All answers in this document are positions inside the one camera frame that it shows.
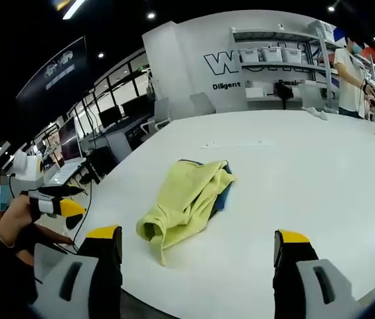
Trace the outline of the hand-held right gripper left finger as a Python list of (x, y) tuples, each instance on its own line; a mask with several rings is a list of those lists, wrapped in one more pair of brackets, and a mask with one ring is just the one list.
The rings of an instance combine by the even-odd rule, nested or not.
[(121, 226), (88, 232), (76, 253), (37, 244), (34, 258), (38, 318), (121, 317)]

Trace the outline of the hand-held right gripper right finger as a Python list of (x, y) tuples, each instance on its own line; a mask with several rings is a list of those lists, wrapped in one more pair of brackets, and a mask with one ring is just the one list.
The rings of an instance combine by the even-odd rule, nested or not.
[(275, 231), (273, 291), (275, 318), (357, 318), (363, 307), (351, 282), (310, 240), (293, 231)]

